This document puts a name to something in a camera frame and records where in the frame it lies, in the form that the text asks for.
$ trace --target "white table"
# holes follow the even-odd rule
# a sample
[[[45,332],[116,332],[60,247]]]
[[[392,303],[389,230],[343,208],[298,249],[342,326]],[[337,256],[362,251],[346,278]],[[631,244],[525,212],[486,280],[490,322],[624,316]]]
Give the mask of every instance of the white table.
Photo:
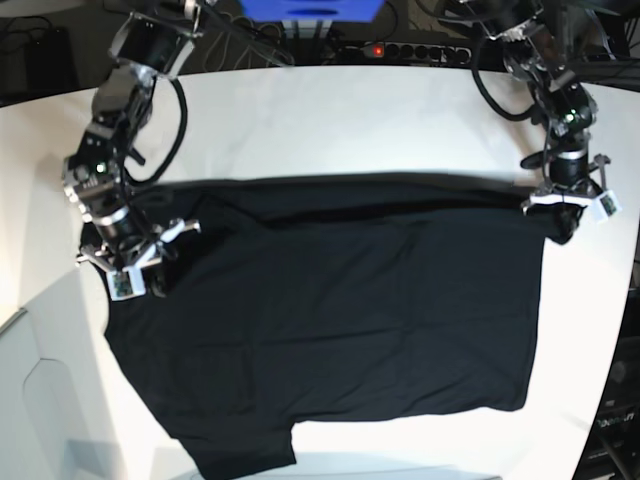
[[[503,105],[527,106],[522,85],[486,78]],[[518,164],[541,148],[544,133],[495,115],[468,71],[296,68],[182,81],[189,129],[166,180],[428,171],[536,181]],[[612,158],[608,182],[624,210],[603,225],[585,215],[565,247],[547,242],[525,408],[297,425],[299,465],[278,474],[446,466],[467,472],[454,478],[571,478],[618,336],[640,217],[640,95],[588,89],[600,107],[591,152]],[[7,311],[26,305],[41,357],[69,368],[88,435],[121,454],[113,478],[191,478],[190,459],[144,408],[102,338],[107,304],[97,275],[88,266],[69,273],[81,223],[59,178],[62,159],[77,148],[89,120],[91,96],[0,110],[0,304]],[[172,89],[159,85],[154,116],[137,142],[149,164],[132,167],[134,174],[144,177],[159,164],[175,136],[177,112]],[[73,308],[81,314],[69,313]],[[96,404],[103,405],[100,415]]]

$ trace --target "white tag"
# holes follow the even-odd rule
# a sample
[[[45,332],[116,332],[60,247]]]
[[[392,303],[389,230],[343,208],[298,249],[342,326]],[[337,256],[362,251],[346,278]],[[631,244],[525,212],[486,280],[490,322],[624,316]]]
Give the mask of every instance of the white tag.
[[[107,285],[114,302],[141,297],[147,293],[142,271],[136,267],[125,267],[121,272],[108,272]]]
[[[606,222],[620,211],[622,211],[622,205],[613,190],[602,193],[591,204],[591,214],[597,223]]]

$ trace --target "black fabric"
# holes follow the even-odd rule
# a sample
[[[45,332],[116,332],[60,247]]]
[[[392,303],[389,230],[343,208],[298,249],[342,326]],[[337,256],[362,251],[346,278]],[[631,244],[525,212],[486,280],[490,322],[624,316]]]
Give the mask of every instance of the black fabric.
[[[168,191],[137,202],[203,233],[175,243],[168,297],[111,303],[105,335],[205,479],[294,463],[296,422],[524,405],[545,238],[568,239],[549,212],[394,182]]]

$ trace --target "blue box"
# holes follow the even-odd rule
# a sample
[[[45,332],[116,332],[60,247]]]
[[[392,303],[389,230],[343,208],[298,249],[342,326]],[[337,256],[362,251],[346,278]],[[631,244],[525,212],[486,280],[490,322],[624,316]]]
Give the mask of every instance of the blue box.
[[[258,22],[335,20],[371,22],[384,0],[241,0],[245,15]]]

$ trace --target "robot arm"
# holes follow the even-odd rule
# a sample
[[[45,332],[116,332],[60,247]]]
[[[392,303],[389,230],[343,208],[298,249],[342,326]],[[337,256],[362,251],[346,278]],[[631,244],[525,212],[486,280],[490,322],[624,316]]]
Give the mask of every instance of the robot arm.
[[[193,219],[152,225],[144,211],[136,207],[133,182],[124,162],[151,115],[157,79],[175,82],[202,35],[201,20],[205,15],[229,33],[248,39],[246,32],[221,22],[212,7],[215,1],[173,0],[175,10],[180,12],[179,21],[153,14],[130,16],[113,41],[110,54],[116,65],[94,97],[91,123],[78,151],[65,161],[65,193],[79,207],[83,220],[93,223],[102,240],[100,247],[82,246],[78,262],[91,262],[105,272],[114,301],[145,295],[148,288],[162,294],[163,259],[175,256],[171,242],[184,232],[200,230],[198,221]],[[522,164],[525,168],[542,168],[545,176],[543,184],[523,204],[523,210],[527,213],[536,205],[570,204],[575,207],[573,211],[581,212],[596,203],[603,217],[611,216],[619,206],[615,196],[606,190],[604,168],[609,160],[598,155],[594,163],[589,163],[588,128],[595,121],[595,102],[559,54],[553,36],[542,22],[538,0],[477,2],[489,12],[498,12],[474,12],[473,21],[482,22],[486,33],[482,41],[504,43],[508,70],[528,83],[535,103],[520,115],[508,114],[492,99],[491,106],[509,120],[531,118],[547,130],[543,151]],[[471,4],[477,3],[469,1],[468,7],[473,10]],[[276,45],[254,42],[252,48],[268,55],[275,65],[292,63],[290,55],[279,51]],[[475,65],[474,78],[482,92]],[[590,177],[598,169],[601,185]]]
[[[473,74],[481,93],[503,117],[514,121],[531,118],[547,131],[542,152],[522,161],[523,168],[540,168],[544,176],[544,182],[523,204],[524,212],[536,205],[570,204],[580,207],[579,212],[593,206],[598,220],[609,218],[620,210],[614,193],[606,185],[605,166],[611,161],[604,155],[596,155],[589,162],[589,127],[596,121],[598,107],[567,66],[544,24],[542,4],[539,0],[515,5],[508,0],[479,1],[487,10],[499,12],[482,23],[486,37],[479,47],[487,39],[503,43],[507,70],[528,83],[534,106],[523,114],[513,115],[488,97],[479,78],[476,52]],[[597,170],[600,184],[590,176]]]
[[[116,66],[93,99],[91,123],[78,151],[65,161],[65,193],[102,238],[100,248],[81,247],[77,260],[105,272],[113,300],[145,295],[148,284],[159,292],[169,244],[185,231],[199,230],[195,220],[150,224],[131,201],[124,167],[151,115],[157,79],[174,80],[201,36],[199,9],[190,14],[191,28],[139,13],[129,17],[113,41]]]

